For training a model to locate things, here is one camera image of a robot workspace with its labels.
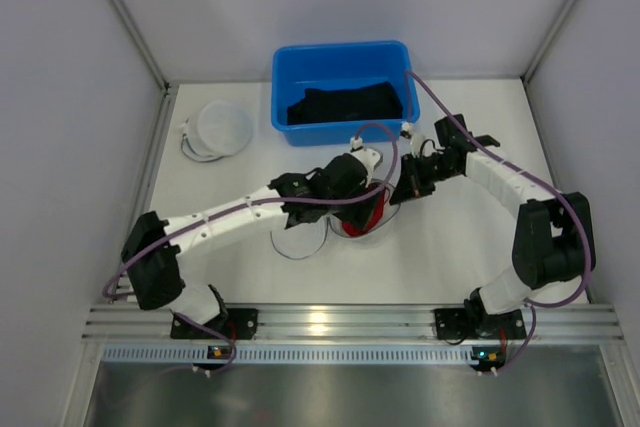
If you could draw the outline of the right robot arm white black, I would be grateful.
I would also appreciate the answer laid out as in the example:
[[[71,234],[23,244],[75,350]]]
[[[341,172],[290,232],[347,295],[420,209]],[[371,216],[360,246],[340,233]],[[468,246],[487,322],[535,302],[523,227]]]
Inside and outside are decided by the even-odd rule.
[[[400,160],[393,205],[427,197],[437,183],[465,177],[484,188],[515,220],[511,263],[464,302],[467,333],[492,337],[525,301],[544,288],[573,280],[584,289],[596,264],[590,205],[579,193],[563,194],[507,161],[490,135],[467,131],[457,114],[435,124],[435,150],[406,122],[401,135],[410,142]]]

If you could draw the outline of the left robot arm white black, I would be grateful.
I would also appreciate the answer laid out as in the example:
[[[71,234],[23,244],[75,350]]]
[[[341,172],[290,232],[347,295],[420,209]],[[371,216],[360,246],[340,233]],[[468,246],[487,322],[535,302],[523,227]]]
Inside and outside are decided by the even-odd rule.
[[[215,250],[264,232],[313,225],[333,215],[365,226],[376,193],[370,185],[383,155],[360,147],[308,173],[285,173],[241,200],[162,219],[141,215],[121,258],[138,308],[169,309],[181,324],[221,331],[228,309],[218,290],[201,280]]]

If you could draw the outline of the red bra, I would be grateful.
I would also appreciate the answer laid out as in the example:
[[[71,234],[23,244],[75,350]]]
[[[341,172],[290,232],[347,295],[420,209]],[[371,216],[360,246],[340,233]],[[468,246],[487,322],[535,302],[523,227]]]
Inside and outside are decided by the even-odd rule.
[[[375,196],[357,205],[356,213],[348,220],[341,220],[340,225],[348,237],[362,237],[372,231],[382,220],[385,204],[390,196],[388,186]]]

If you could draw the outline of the blue plastic bin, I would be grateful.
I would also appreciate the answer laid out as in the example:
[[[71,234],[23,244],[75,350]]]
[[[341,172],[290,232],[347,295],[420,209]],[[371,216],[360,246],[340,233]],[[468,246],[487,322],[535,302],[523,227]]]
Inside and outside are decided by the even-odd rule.
[[[347,143],[368,121],[398,135],[420,103],[397,40],[294,45],[272,59],[271,123],[296,147]]]

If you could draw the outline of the black garment in bin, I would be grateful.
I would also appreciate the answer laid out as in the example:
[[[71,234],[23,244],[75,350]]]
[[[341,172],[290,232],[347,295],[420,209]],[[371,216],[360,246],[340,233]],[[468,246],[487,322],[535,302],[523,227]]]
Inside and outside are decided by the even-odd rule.
[[[403,105],[389,82],[355,89],[307,88],[286,110],[288,125],[401,119]]]

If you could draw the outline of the white mesh laundry bag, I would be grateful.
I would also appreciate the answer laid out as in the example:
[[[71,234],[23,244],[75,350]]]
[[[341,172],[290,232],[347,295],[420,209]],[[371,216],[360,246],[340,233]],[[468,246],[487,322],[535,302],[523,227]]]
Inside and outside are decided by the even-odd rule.
[[[303,260],[317,254],[324,247],[330,233],[360,246],[369,246],[380,241],[390,232],[400,211],[400,205],[390,203],[395,192],[392,183],[374,179],[369,190],[378,186],[382,186],[382,190],[372,199],[363,202],[364,213],[367,213],[367,216],[360,216],[359,220],[366,220],[366,223],[357,225],[341,220],[335,215],[325,216],[315,224],[303,224],[288,230],[272,232],[272,247],[284,258]]]
[[[182,124],[180,147],[190,160],[210,163],[238,154],[252,137],[252,120],[243,108],[213,100]]]

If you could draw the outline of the aluminium mounting rail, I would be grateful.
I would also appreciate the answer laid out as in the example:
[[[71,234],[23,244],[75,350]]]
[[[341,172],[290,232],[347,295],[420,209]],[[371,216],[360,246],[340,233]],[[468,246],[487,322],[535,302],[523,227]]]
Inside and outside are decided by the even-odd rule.
[[[240,344],[439,345],[449,320],[440,306],[231,304],[222,332]],[[624,340],[614,309],[603,304],[572,304],[558,309],[522,309],[507,335],[516,346],[524,337],[537,345],[620,344]],[[194,342],[211,336],[192,332],[166,309],[142,311],[134,303],[90,308],[82,331],[93,342]]]

